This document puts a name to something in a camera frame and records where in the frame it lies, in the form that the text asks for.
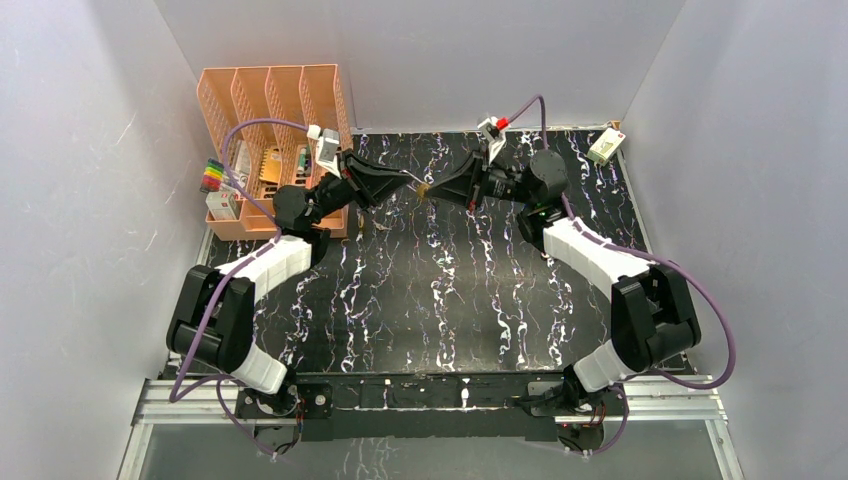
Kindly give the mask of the small brass padlock with key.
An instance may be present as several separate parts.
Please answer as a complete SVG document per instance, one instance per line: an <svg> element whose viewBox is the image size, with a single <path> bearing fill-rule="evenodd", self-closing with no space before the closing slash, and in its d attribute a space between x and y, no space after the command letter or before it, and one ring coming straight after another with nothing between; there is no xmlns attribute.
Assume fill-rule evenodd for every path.
<svg viewBox="0 0 848 480"><path fill-rule="evenodd" d="M416 187L413 188L413 191L415 192L416 196L419 199L425 200L425 199L428 198L428 190L429 189L430 189L430 185L428 183L420 183Z"/></svg>

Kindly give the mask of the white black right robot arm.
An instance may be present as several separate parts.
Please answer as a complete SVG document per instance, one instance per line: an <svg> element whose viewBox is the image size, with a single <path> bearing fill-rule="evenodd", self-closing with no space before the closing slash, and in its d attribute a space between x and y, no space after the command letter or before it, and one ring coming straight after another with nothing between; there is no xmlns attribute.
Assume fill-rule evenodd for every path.
<svg viewBox="0 0 848 480"><path fill-rule="evenodd" d="M428 200L473 212L486 198L523 204L516 224L525 242L583 276L610 303L610 338L565 370L563 399L590 413L603 389L697 345L701 329L686 279L674 268L616 250L566 208L565 160L550 149L521 167L473 151L450 175L419 187Z"/></svg>

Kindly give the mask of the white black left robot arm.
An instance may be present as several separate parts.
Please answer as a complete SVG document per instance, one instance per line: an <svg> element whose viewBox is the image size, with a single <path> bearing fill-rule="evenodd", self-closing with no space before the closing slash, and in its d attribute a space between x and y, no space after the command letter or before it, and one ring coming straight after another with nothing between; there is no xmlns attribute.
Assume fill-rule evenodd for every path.
<svg viewBox="0 0 848 480"><path fill-rule="evenodd" d="M284 185L272 198L275 236L259 250L218 268L196 265L187 272L166 334L167 348L217 369L260 393L275 416L294 411L299 391L293 374L254 339L256 303L324 257L330 233L325 216L350 203L378 206L413 181L405 170L372 164L350 150L312 188Z"/></svg>

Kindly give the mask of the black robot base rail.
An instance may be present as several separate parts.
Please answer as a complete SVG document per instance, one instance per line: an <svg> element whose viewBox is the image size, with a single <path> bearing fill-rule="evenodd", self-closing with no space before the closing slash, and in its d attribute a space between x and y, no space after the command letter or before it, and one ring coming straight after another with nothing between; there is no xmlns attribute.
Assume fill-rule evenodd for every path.
<svg viewBox="0 0 848 480"><path fill-rule="evenodd" d="M236 416L266 432L301 426L307 442L366 437L519 437L596 447L624 412L609 390L575 402L557 371L302 373L274 396L247 389Z"/></svg>

